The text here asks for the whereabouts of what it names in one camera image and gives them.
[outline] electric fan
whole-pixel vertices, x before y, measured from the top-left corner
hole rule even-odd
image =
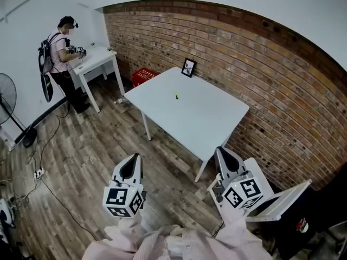
[[[17,90],[12,79],[6,74],[0,73],[0,125],[11,119],[18,128],[25,134],[23,145],[31,146],[37,136],[37,131],[34,128],[23,129],[18,122],[13,118],[12,114],[16,106]]]

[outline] picture frame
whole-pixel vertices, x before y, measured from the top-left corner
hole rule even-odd
[[[194,73],[195,66],[195,61],[185,58],[181,73],[191,78]]]

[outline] red crate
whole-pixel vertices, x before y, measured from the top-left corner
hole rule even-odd
[[[154,73],[147,68],[142,68],[132,75],[132,83],[134,87],[137,87],[138,85],[148,81],[149,79],[152,79],[157,75],[157,73]]]

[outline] brick wall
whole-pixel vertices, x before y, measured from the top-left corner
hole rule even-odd
[[[140,1],[104,8],[120,72],[195,74],[250,110],[227,146],[254,157],[281,189],[327,184],[347,156],[347,75],[320,48],[264,17],[211,3]]]

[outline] backpack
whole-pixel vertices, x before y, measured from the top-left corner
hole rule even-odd
[[[41,84],[44,93],[44,97],[47,102],[50,102],[53,96],[53,87],[50,81],[50,77],[47,75],[53,68],[53,62],[50,58],[50,46],[52,45],[52,40],[61,33],[57,32],[54,34],[50,40],[49,36],[46,40],[41,42],[41,47],[38,49],[38,67],[41,74]]]

